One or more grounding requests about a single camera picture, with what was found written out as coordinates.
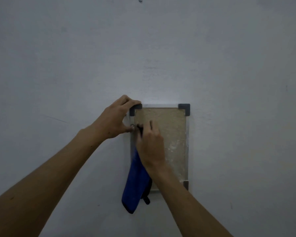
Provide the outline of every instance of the plastic corner piece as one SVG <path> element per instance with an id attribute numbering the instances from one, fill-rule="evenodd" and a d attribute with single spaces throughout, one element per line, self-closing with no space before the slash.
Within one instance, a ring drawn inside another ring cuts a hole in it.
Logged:
<path id="1" fill-rule="evenodd" d="M 179 104 L 178 108 L 180 110 L 185 110 L 185 116 L 190 116 L 191 105 L 190 104 Z"/>
<path id="2" fill-rule="evenodd" d="M 135 116 L 135 110 L 140 110 L 143 108 L 143 104 L 134 105 L 129 109 L 129 116 Z"/>

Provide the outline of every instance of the white wall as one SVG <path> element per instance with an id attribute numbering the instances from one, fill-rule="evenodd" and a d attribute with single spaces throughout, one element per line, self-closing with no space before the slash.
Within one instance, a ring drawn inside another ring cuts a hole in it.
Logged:
<path id="1" fill-rule="evenodd" d="M 296 236 L 296 0 L 0 0 L 0 194 L 122 94 L 191 103 L 191 192 L 233 235 Z M 124 210 L 129 165 L 103 143 L 41 236 L 179 236 L 159 195 Z"/>

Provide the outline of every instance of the blue towel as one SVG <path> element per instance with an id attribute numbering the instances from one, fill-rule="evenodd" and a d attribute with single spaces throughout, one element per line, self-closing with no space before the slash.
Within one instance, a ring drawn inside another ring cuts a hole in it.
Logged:
<path id="1" fill-rule="evenodd" d="M 140 199 L 143 199 L 146 204 L 150 203 L 147 196 L 151 184 L 152 180 L 145 167 L 142 165 L 135 148 L 135 155 L 129 169 L 126 186 L 122 196 L 122 204 L 129 213 L 134 213 Z"/>

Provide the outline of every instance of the forearm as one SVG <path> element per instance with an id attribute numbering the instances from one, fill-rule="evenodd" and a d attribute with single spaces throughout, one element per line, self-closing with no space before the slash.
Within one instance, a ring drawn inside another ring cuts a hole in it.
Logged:
<path id="1" fill-rule="evenodd" d="M 81 130 L 39 168 L 0 196 L 0 236 L 38 236 L 79 169 L 103 141 Z"/>
<path id="2" fill-rule="evenodd" d="M 148 171 L 182 236 L 232 236 L 178 181 L 171 168 Z"/>

